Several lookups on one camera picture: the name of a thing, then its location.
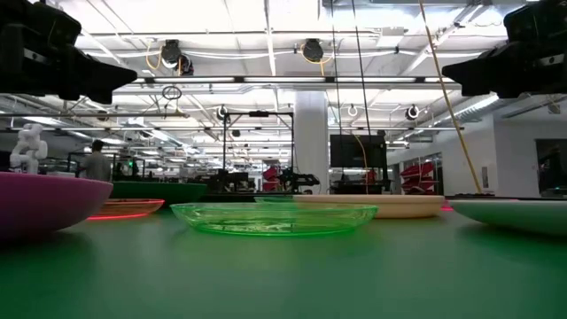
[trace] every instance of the table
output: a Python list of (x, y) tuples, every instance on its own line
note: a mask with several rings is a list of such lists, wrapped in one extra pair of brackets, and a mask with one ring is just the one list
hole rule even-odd
[(170, 212), (0, 248), (2, 318), (566, 318), (567, 242), (456, 213), (323, 237), (187, 229)]

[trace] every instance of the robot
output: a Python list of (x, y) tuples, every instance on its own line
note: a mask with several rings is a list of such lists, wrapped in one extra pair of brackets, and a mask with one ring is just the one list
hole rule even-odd
[[(21, 173), (21, 163), (26, 162), (27, 173), (37, 174), (38, 160), (47, 157), (47, 143), (39, 137), (42, 131), (40, 124), (26, 124), (18, 133), (18, 143), (10, 155), (10, 166), (14, 172)], [(26, 155), (20, 154), (25, 149), (28, 149)]]

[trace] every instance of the pink plate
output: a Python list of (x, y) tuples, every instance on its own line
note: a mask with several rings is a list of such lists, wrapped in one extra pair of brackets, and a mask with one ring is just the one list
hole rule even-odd
[(111, 183), (0, 172), (0, 238), (41, 235), (98, 212)]

